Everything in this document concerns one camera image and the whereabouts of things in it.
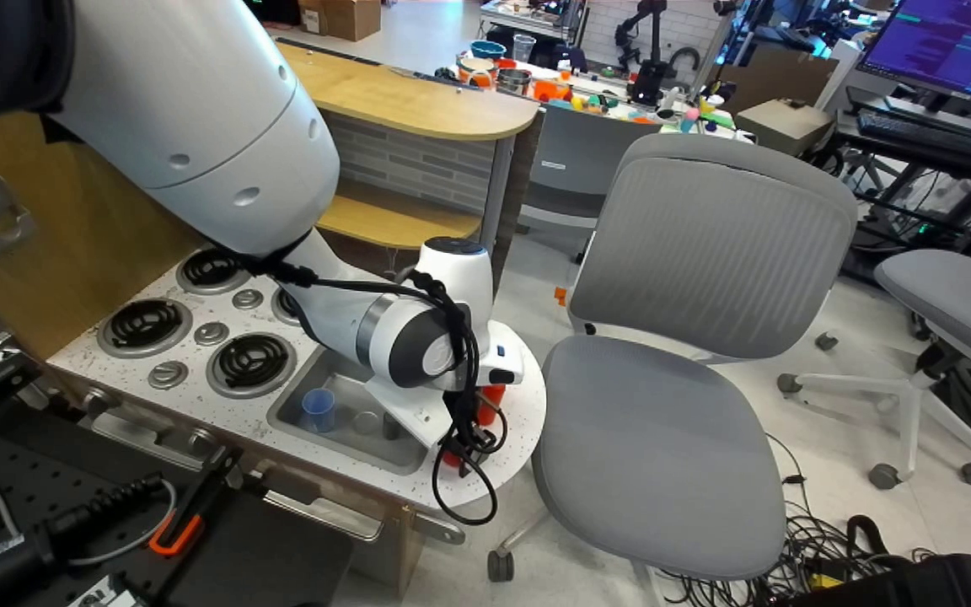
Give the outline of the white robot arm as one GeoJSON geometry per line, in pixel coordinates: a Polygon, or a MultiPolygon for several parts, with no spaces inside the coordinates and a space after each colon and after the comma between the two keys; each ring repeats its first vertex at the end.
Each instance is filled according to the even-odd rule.
{"type": "Polygon", "coordinates": [[[478,437],[492,260],[437,235],[385,281],[333,252],[333,136],[242,0],[0,0],[0,114],[36,112],[280,285],[424,444],[478,437]]]}

